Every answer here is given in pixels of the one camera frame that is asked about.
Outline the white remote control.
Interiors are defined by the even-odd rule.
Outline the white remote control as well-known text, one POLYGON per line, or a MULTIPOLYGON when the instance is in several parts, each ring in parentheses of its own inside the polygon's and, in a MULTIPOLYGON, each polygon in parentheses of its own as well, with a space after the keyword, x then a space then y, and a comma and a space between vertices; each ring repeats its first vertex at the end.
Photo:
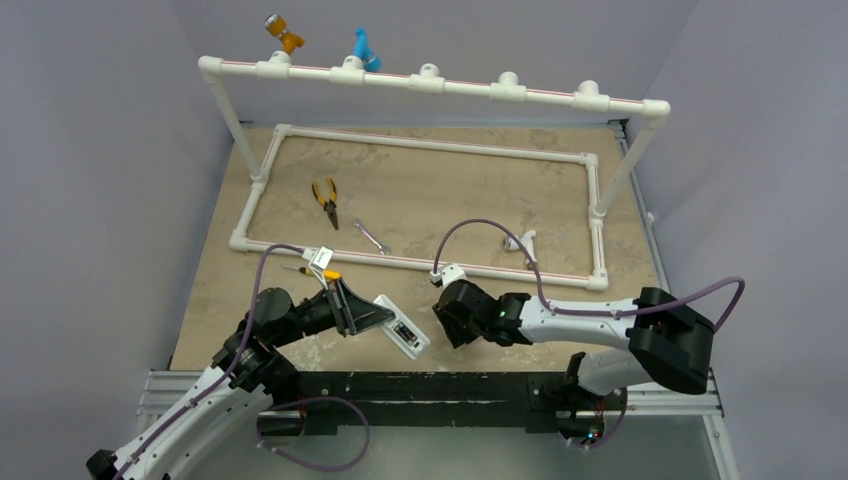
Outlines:
POLYGON ((380 330, 411 360, 418 360, 430 347, 425 333, 386 295, 379 295, 374 303, 393 312, 392 320, 382 323, 380 330))

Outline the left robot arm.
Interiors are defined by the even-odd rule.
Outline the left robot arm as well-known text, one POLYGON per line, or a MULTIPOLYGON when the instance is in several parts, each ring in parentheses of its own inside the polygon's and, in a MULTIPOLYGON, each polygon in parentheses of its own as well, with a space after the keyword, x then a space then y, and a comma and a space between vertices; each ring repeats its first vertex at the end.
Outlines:
POLYGON ((399 317, 392 302, 365 300, 341 279, 300 303, 283 288, 259 291, 188 391, 125 446, 95 452, 86 469, 94 479, 175 479, 249 417, 293 410, 303 419, 309 404, 338 403, 328 394, 307 396, 302 373, 279 347, 327 330, 353 336, 399 317))

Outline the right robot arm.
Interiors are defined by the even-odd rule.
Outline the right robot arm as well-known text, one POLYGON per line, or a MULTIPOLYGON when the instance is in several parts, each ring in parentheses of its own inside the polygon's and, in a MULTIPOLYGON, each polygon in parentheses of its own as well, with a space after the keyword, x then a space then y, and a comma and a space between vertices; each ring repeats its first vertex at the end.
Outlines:
POLYGON ((564 399, 584 407, 617 388, 653 381, 689 395, 706 392, 714 323, 668 292, 645 287, 636 298, 552 302, 527 293, 498 298, 468 280, 445 286, 433 312, 452 346, 477 339, 502 347, 572 342, 597 346, 573 355, 564 399))

